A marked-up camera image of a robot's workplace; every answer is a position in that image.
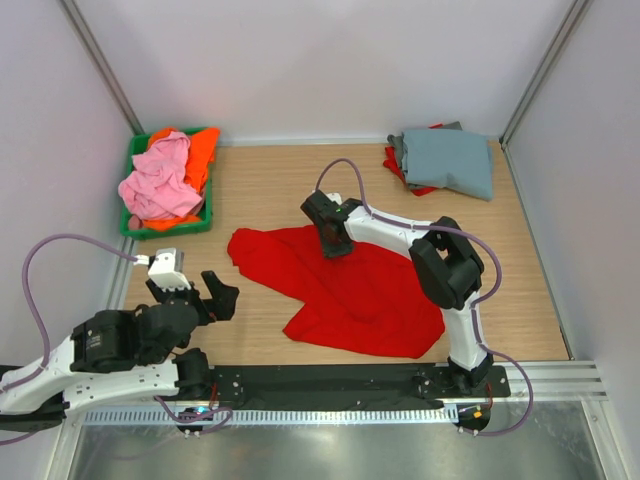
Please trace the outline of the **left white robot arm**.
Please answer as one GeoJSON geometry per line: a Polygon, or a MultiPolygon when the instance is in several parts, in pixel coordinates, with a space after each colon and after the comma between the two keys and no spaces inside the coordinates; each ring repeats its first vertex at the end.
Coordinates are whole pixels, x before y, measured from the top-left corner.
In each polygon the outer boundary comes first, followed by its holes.
{"type": "Polygon", "coordinates": [[[35,433],[60,425],[70,413],[147,396],[206,397],[212,375],[206,354],[190,347],[191,335],[231,320],[240,291],[212,271],[201,277],[207,298],[186,279],[170,286],[150,278],[146,286],[155,304],[99,311],[75,327],[47,363],[2,367],[2,430],[35,433]]]}

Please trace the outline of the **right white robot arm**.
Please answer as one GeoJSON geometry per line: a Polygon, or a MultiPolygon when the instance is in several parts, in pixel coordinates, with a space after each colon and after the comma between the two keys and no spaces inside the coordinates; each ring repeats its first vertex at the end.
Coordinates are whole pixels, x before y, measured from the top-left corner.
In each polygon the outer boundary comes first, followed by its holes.
{"type": "Polygon", "coordinates": [[[413,221],[320,190],[304,200],[301,210],[316,227],[327,258],[348,255],[359,242],[409,259],[424,295],[442,312],[452,387],[472,396],[486,385],[493,355],[476,309],[484,264],[453,219],[413,221]]]}

